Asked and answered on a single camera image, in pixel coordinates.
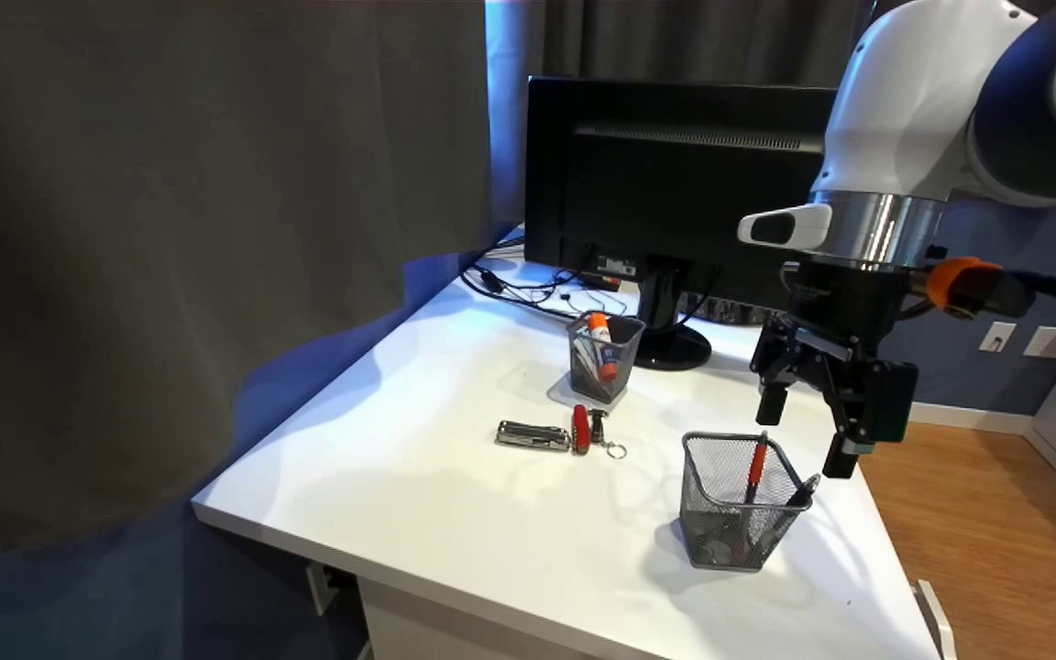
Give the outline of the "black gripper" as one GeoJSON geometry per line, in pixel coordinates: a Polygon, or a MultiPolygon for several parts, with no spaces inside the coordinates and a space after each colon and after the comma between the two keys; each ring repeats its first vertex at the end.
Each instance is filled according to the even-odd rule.
{"type": "Polygon", "coordinates": [[[796,258],[777,282],[788,299],[753,352],[755,423],[783,425],[788,385],[813,385],[837,417],[821,472],[846,480],[863,443],[898,439],[911,423],[916,370],[881,355],[903,313],[905,274],[796,258]]]}

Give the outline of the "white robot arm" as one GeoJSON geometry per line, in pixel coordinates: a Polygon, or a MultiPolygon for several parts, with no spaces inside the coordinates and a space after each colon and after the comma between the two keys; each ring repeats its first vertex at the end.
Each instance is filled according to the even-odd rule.
{"type": "Polygon", "coordinates": [[[740,241],[784,258],[783,319],[753,355],[761,417],[773,425],[796,382],[818,387],[834,412],[834,475],[905,435],[916,370],[881,355],[895,322],[1017,319],[1056,296],[1056,274],[927,241],[961,195],[1056,209],[1056,8],[903,0],[872,17],[846,58],[812,197],[739,222],[740,241]]]}

